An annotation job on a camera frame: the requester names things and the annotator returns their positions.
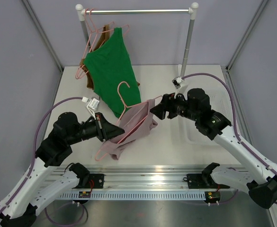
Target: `green shirt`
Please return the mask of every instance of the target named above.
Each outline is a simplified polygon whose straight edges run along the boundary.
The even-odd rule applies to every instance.
[[[125,103],[130,106],[141,102],[129,54],[125,48],[122,28],[114,29],[112,36],[97,50],[87,54],[84,64],[90,71],[94,83],[94,92],[119,117],[124,105],[117,93],[118,84]]]

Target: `metal frame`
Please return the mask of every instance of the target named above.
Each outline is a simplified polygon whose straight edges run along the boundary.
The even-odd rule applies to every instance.
[[[234,62],[236,61],[236,59],[237,59],[238,55],[240,54],[244,44],[246,43],[249,35],[251,34],[253,28],[255,27],[258,19],[260,18],[263,10],[265,9],[265,7],[267,6],[269,1],[270,0],[262,0],[260,5],[258,6],[258,8],[257,8],[257,10],[256,10],[256,12],[255,12],[255,14],[254,14],[254,16],[252,18],[252,21],[250,22],[249,26],[247,27],[247,29],[246,29],[243,37],[241,38],[241,40],[240,40],[240,42],[239,42],[239,44],[238,44],[238,46],[237,46],[237,48],[236,48],[232,58],[230,59],[228,65],[226,67],[228,72],[230,72]]]
[[[20,0],[25,8],[25,10],[27,11],[28,15],[30,16],[30,18],[32,19],[33,24],[35,25],[38,33],[40,34],[44,44],[46,45],[46,48],[49,50],[50,55],[52,56],[53,60],[55,61],[58,70],[63,73],[63,65],[60,62],[59,58],[57,57],[57,54],[54,50],[54,48],[52,47],[47,35],[45,34],[45,31],[43,29],[43,27],[41,26],[32,6],[30,5],[28,0]]]
[[[167,14],[167,13],[187,13],[190,15],[190,23],[188,27],[187,41],[184,51],[184,57],[181,64],[180,76],[183,77],[185,75],[186,66],[188,62],[189,49],[192,39],[193,27],[196,18],[196,13],[198,9],[198,3],[192,3],[189,9],[132,9],[132,10],[87,10],[86,14],[94,14],[94,15],[112,15],[112,14]],[[85,10],[81,4],[76,5],[76,10],[78,13],[78,18],[81,23],[82,31],[85,37],[86,42],[89,39],[89,34],[87,31],[87,27],[85,25]]]

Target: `black bracket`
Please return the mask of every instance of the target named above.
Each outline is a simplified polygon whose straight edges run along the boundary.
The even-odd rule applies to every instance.
[[[104,188],[105,175],[104,174],[90,174],[88,182],[83,187],[75,187],[75,188],[84,188],[90,189],[90,182],[93,181],[94,186],[93,189],[102,189]]]
[[[188,183],[189,189],[217,189],[218,184],[211,183],[207,185],[202,178],[202,174],[187,174],[187,177],[184,177],[183,180]],[[219,185],[220,189],[229,189],[230,187],[224,184]]]

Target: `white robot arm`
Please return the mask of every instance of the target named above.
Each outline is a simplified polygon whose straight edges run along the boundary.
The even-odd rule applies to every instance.
[[[1,226],[30,227],[40,212],[64,191],[85,187],[89,171],[76,163],[59,180],[38,192],[47,176],[72,153],[70,145],[94,137],[104,141],[124,132],[110,124],[102,113],[95,113],[95,118],[90,117],[83,123],[78,122],[74,113],[61,114],[48,138],[37,149],[33,168],[29,167],[14,189],[0,201]]]
[[[187,100],[181,93],[165,94],[150,112],[161,120],[169,112],[169,119],[180,115],[195,121],[200,133],[229,151],[248,170],[248,173],[240,173],[212,163],[202,171],[206,185],[224,184],[246,192],[266,209],[277,200],[277,164],[238,135],[226,117],[211,109],[209,96],[203,89],[189,90]]]

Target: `plastic hanger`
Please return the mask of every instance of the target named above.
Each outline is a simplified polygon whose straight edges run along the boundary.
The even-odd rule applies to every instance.
[[[117,122],[116,122],[116,124],[115,125],[117,125],[119,122],[120,122],[120,120],[121,120],[121,118],[123,117],[123,115],[124,115],[124,113],[125,113],[125,110],[127,109],[127,108],[131,108],[131,107],[134,107],[134,106],[138,106],[138,105],[141,105],[141,104],[144,104],[144,103],[148,103],[149,104],[149,101],[147,100],[147,101],[145,101],[145,102],[142,102],[142,103],[138,103],[138,104],[135,104],[135,105],[130,105],[130,106],[128,106],[126,103],[125,103],[125,101],[124,101],[124,99],[123,99],[123,97],[121,96],[121,94],[120,94],[120,92],[119,92],[119,87],[120,87],[120,85],[122,85],[122,84],[126,84],[127,86],[128,86],[128,88],[130,88],[130,86],[129,86],[129,84],[127,83],[127,82],[125,82],[125,81],[122,81],[122,82],[120,82],[119,84],[118,84],[118,87],[117,87],[117,92],[118,92],[118,95],[119,95],[119,97],[120,97],[120,100],[122,101],[122,103],[124,104],[124,110],[123,110],[123,112],[122,112],[122,114],[120,115],[120,117],[119,117],[119,119],[117,120]],[[134,130],[136,130],[143,122],[144,122],[144,120],[147,118],[147,116],[148,116],[148,114],[146,114],[146,116],[138,123],[138,124],[136,124],[117,144],[120,144],[120,143],[122,143],[130,134],[132,134],[132,132],[134,131]],[[102,160],[106,155],[108,155],[108,153],[106,153],[106,154],[104,154],[100,159],[97,159],[97,155],[100,153],[100,151],[101,151],[101,149],[99,149],[98,150],[98,152],[96,153],[96,155],[95,155],[95,157],[94,157],[94,159],[95,159],[95,161],[100,161],[100,160]]]
[[[89,19],[90,19],[90,21],[91,21],[91,23],[92,23],[92,26],[93,26],[94,30],[91,28],[91,26],[90,26],[90,24],[89,24],[89,22],[88,22],[88,20],[87,20],[87,11],[88,11],[88,10],[89,10]],[[89,46],[89,43],[90,43],[90,40],[91,40],[91,36],[92,36],[93,33],[96,33],[96,35],[95,35],[95,38],[94,38],[94,40],[93,40],[92,45],[91,45],[90,48],[89,48],[88,53],[92,52],[94,43],[95,43],[95,41],[97,40],[97,37],[98,37],[99,34],[106,33],[106,32],[112,32],[112,31],[114,31],[114,29],[115,29],[115,22],[114,22],[114,21],[111,21],[111,22],[109,23],[109,25],[113,24],[113,28],[110,29],[110,30],[102,31],[102,29],[105,27],[105,25],[102,26],[102,27],[100,27],[100,28],[96,28],[96,26],[95,26],[95,24],[94,24],[94,22],[93,22],[93,20],[92,20],[92,18],[91,18],[91,12],[92,12],[93,10],[95,10],[95,9],[94,9],[94,8],[93,8],[93,9],[89,9],[89,8],[86,8],[86,9],[85,9],[84,18],[85,18],[85,21],[86,21],[86,25],[87,25],[87,27],[88,27],[88,29],[89,29],[89,31],[90,31],[90,35],[89,35],[89,39],[88,39],[88,41],[87,41],[87,45],[86,45],[85,51],[84,51],[84,53],[83,53],[82,59],[85,58],[85,56],[86,56],[86,54],[87,54],[87,49],[88,49],[88,46]],[[123,27],[128,27],[128,29],[127,29],[127,30],[124,32],[124,34],[123,34],[123,36],[125,36],[125,35],[129,32],[130,26],[129,26],[129,25],[124,25],[124,26],[122,26],[122,28],[123,28]],[[86,71],[86,72],[83,70],[83,67],[84,67],[84,66],[85,66],[85,65],[83,64],[82,66],[79,66],[79,67],[78,67],[77,72],[76,72],[76,74],[75,74],[75,78],[76,78],[76,79],[81,79],[81,78],[83,78],[83,77],[85,76],[85,74],[89,72],[89,70]]]

